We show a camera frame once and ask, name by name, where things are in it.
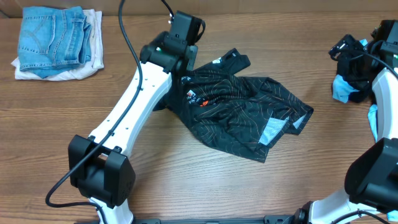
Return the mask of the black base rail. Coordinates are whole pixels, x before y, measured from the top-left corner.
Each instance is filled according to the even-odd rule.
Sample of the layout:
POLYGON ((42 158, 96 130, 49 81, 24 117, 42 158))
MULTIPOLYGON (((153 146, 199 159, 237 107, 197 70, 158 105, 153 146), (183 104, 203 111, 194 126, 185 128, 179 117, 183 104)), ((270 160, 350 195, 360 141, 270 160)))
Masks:
POLYGON ((185 219, 160 220, 134 218, 131 224, 291 224, 293 215, 266 215, 264 218, 222 218, 222 219, 185 219))

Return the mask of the black printed cycling jersey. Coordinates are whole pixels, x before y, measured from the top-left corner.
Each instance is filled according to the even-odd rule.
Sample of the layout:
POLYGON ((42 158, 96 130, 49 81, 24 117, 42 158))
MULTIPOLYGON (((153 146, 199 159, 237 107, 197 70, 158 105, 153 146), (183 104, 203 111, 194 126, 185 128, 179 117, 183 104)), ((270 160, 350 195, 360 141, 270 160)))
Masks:
POLYGON ((247 55, 231 49, 177 79, 155 106, 168 109, 205 146, 264 162, 284 134, 299 135, 313 108, 269 77, 239 77, 247 55))

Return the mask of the folded blue jeans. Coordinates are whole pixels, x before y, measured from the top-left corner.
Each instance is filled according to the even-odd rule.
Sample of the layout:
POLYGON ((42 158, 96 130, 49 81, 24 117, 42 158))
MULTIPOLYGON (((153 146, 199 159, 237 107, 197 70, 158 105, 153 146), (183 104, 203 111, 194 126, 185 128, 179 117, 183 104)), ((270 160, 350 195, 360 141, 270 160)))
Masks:
POLYGON ((91 29, 80 6, 23 8, 19 70, 47 78, 84 65, 91 60, 91 29))

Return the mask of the folded white cloth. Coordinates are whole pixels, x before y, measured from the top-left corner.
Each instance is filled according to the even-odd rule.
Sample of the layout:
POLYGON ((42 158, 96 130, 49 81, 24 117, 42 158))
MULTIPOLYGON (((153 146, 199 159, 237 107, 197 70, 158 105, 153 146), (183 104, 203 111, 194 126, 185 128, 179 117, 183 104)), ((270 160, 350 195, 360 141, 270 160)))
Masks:
POLYGON ((47 81, 67 81, 67 80, 82 80, 93 74, 98 70, 104 68, 103 64, 103 43, 102 43, 102 12, 95 11, 94 9, 83 10, 86 16, 86 21, 91 25, 91 32, 89 36, 91 59, 87 61, 84 65, 80 65, 76 69, 65 71, 47 78, 40 78, 38 75, 32 72, 22 72, 20 71, 20 61, 17 57, 11 62, 11 65, 15 69, 15 79, 16 80, 47 80, 47 81))

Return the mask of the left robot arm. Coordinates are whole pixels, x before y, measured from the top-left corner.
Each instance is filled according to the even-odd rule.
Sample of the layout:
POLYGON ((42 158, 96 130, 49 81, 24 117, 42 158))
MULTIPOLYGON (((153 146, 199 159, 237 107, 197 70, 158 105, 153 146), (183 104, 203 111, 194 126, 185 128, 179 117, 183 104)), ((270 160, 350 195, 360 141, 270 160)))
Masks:
POLYGON ((136 138, 172 83, 193 70, 205 21, 178 11, 169 31, 143 46, 134 77, 106 119, 68 146, 70 181, 96 208, 100 223, 132 223, 127 198, 136 174, 129 162, 136 138))

